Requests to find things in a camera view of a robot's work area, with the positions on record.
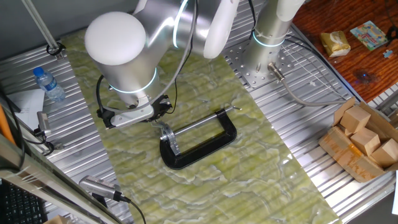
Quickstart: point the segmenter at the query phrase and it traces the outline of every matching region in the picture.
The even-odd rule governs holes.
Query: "gray cable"
[[[297,97],[296,95],[294,95],[294,93],[292,92],[292,90],[290,89],[290,87],[287,85],[285,79],[281,80],[281,82],[282,82],[282,84],[285,86],[287,92],[293,97],[293,99],[294,99],[297,103],[300,103],[300,104],[305,105],[305,106],[328,106],[328,105],[343,104],[343,103],[346,103],[346,102],[347,102],[346,100],[338,100],[338,101],[323,102],[323,103],[311,103],[311,102],[303,101],[303,100],[301,100],[299,97]]]
[[[342,95],[340,95],[339,93],[338,93],[338,91],[337,91],[337,89],[335,88],[335,86],[333,86],[331,83],[330,83],[330,81],[326,78],[326,76],[324,75],[324,74],[322,74],[322,72],[321,72],[321,70],[306,56],[306,55],[304,55],[304,54],[302,54],[299,50],[294,50],[292,47],[289,47],[289,50],[291,50],[291,51],[293,51],[294,53],[297,53],[297,54],[299,54],[299,55],[301,55],[303,58],[305,58],[308,62],[310,62],[310,64],[311,65],[313,65],[314,66],[314,68],[315,69],[317,69],[318,70],[318,72],[319,72],[319,74],[321,75],[321,78],[323,77],[325,80],[326,80],[326,82],[330,85],[330,87],[328,87],[327,85],[325,85],[326,87],[328,87],[329,89],[330,88],[332,88],[332,89],[330,89],[331,91],[335,91],[335,93],[336,94],[338,94],[340,97],[342,97],[343,99],[345,99]]]
[[[169,83],[166,85],[166,87],[155,98],[150,100],[148,103],[143,104],[142,106],[139,106],[134,109],[129,109],[129,110],[119,110],[119,109],[114,109],[114,108],[110,108],[107,106],[103,106],[103,108],[106,110],[109,110],[109,111],[113,111],[115,113],[124,113],[124,112],[133,112],[133,111],[141,110],[141,109],[145,108],[146,106],[149,106],[149,105],[155,103],[155,101],[157,99],[159,99],[159,97],[161,97],[170,88],[170,86],[173,84],[174,80],[176,79],[176,77],[179,75],[179,73],[181,71],[181,68],[184,64],[185,58],[187,57],[188,51],[190,50],[191,40],[192,40],[193,32],[195,31],[195,26],[196,26],[196,17],[197,17],[197,5],[194,4],[193,5],[193,17],[192,17],[193,19],[192,19],[192,23],[191,23],[191,30],[189,33],[187,46],[185,47],[185,51],[181,58],[180,64],[178,65],[178,68],[176,69],[173,78],[169,81]]]

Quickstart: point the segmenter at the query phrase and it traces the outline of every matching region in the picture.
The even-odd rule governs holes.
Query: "paper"
[[[35,130],[39,125],[37,112],[43,110],[44,91],[28,90],[8,95],[8,98],[21,109],[20,113],[16,113],[31,130]]]
[[[398,184],[397,183],[398,183],[398,181],[396,181],[396,194],[394,196],[394,203],[392,204],[392,212],[391,212],[394,215],[398,215]]]

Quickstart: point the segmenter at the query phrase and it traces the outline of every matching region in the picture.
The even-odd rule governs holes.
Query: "keyboard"
[[[42,224],[47,221],[44,201],[10,182],[1,180],[0,223]]]

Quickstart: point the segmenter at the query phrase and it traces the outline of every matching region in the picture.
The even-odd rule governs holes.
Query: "cardboard box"
[[[353,107],[354,104],[355,99],[352,98],[335,112],[333,127],[320,139],[319,145],[359,182],[367,182],[386,172],[398,170],[398,163],[383,169],[373,159],[363,154],[344,132],[336,127],[344,112]],[[393,128],[366,103],[361,102],[359,106],[371,115],[366,128],[379,135],[382,144],[390,139],[398,142],[398,130]]]
[[[371,157],[382,167],[389,167],[398,162],[398,143],[393,139],[385,142]]]

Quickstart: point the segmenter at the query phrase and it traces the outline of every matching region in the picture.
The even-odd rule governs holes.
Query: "yellow package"
[[[344,56],[351,50],[343,31],[336,31],[330,34],[321,33],[320,37],[329,57]]]

